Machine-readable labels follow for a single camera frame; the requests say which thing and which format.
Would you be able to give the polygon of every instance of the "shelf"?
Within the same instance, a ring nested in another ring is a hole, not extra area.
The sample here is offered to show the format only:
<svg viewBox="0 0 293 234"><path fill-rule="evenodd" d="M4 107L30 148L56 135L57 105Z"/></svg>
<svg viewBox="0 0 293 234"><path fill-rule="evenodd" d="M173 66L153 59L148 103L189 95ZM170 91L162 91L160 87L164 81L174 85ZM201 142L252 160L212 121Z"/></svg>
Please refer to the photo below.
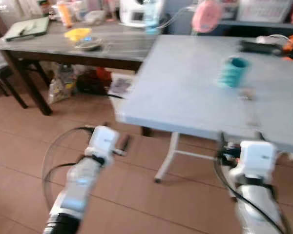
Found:
<svg viewBox="0 0 293 234"><path fill-rule="evenodd" d="M269 22L248 22L248 21L236 21L236 20L222 20L220 25L236 25L236 26L255 26L255 27L267 27L267 28L289 28L293 29L293 23L269 23Z"/></svg>

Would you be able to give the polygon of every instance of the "small plate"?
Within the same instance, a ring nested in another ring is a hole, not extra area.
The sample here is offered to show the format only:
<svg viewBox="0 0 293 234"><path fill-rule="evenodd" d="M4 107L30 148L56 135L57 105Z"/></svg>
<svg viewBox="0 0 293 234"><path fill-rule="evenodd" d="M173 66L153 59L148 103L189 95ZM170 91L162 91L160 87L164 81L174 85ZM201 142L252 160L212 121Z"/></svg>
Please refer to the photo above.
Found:
<svg viewBox="0 0 293 234"><path fill-rule="evenodd" d="M83 51L92 51L102 46L102 39L95 37L86 37L76 42L75 48Z"/></svg>

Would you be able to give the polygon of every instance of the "white appliance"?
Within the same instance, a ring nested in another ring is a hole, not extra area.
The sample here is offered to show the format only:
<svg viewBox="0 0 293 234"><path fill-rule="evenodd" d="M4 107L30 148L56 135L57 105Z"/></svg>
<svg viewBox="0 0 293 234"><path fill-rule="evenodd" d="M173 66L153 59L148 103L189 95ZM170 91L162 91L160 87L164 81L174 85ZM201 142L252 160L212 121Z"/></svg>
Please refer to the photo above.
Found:
<svg viewBox="0 0 293 234"><path fill-rule="evenodd" d="M161 19L165 0L155 0L155 13ZM144 27L143 15L145 7L143 0L120 0L120 20L124 25Z"/></svg>

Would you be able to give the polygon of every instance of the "chair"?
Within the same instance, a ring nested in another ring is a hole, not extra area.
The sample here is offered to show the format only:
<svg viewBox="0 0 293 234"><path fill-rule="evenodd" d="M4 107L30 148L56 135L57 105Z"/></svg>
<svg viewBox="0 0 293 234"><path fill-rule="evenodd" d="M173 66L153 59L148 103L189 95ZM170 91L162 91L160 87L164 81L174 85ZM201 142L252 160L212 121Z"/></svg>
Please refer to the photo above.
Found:
<svg viewBox="0 0 293 234"><path fill-rule="evenodd" d="M26 70L29 71L35 71L40 74L43 81L45 82L46 86L49 87L50 80L48 76L44 73L42 67L40 66L38 61L33 60L21 60L23 66L26 68ZM23 99L20 97L20 95L17 93L17 91L14 89L14 87L11 85L11 83L8 81L8 78L13 74L9 66L7 65L6 61L0 54L0 90L3 92L5 96L8 96L8 93L5 90L5 87L10 91L10 93L14 96L16 101L22 106L22 108L27 108L28 106L23 101Z"/></svg>

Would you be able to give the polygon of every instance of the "teal cup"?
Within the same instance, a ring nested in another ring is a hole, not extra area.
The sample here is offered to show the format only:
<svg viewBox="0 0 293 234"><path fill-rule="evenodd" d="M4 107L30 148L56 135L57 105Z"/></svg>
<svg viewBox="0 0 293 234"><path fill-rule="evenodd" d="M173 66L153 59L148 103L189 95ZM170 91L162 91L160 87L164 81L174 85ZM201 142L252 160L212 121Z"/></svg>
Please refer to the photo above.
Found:
<svg viewBox="0 0 293 234"><path fill-rule="evenodd" d="M249 63L245 59L230 57L222 67L218 85L231 88L238 87L243 80L248 66Z"/></svg>

